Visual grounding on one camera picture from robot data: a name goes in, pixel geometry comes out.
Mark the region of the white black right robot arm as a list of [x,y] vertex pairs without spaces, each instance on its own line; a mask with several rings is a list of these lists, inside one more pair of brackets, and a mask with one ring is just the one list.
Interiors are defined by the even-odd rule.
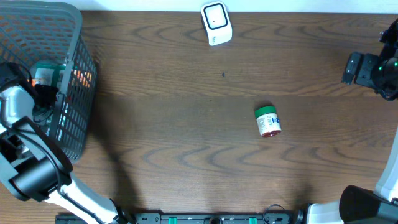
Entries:
[[[341,82],[368,87],[386,101],[397,99],[397,21],[381,32],[379,55],[353,52]],[[374,190],[347,186],[338,201],[299,210],[291,223],[397,223],[397,138]]]

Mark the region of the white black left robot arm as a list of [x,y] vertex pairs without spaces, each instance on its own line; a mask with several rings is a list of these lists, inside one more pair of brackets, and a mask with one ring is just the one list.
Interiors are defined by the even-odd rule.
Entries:
[[73,174],[65,153],[36,125],[53,109],[57,89],[33,83],[16,63],[1,64],[1,183],[15,198],[58,205],[86,223],[135,223],[109,198]]

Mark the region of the green lid cream jar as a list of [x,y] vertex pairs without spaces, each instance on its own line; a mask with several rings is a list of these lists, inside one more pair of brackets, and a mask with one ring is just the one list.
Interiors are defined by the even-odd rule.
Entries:
[[266,138],[276,136],[282,132],[276,108],[274,106],[264,106],[255,112],[259,134]]

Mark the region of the white teal wipes packet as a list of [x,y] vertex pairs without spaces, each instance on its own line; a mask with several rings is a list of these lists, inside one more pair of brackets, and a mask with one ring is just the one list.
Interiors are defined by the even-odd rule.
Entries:
[[33,122],[39,127],[50,127],[52,122],[53,106],[34,106]]

